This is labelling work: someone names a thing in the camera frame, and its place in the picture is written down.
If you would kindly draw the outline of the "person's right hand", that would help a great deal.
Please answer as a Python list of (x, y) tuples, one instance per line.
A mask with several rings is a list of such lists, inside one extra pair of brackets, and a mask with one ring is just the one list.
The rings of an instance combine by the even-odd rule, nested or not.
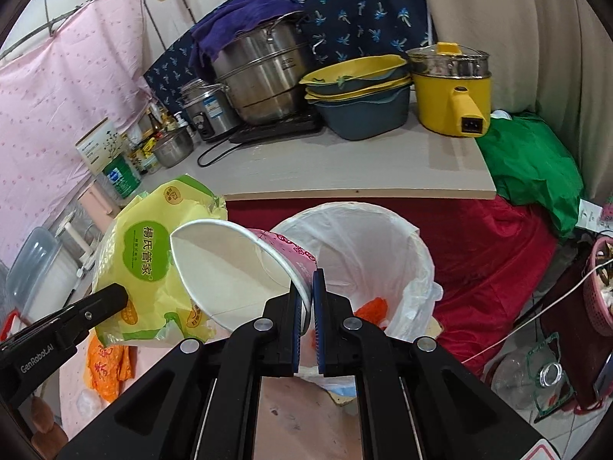
[(31, 439), (33, 447), (44, 459), (55, 459), (69, 439), (55, 422), (50, 406), (39, 397), (32, 398), (31, 420), (35, 428)]

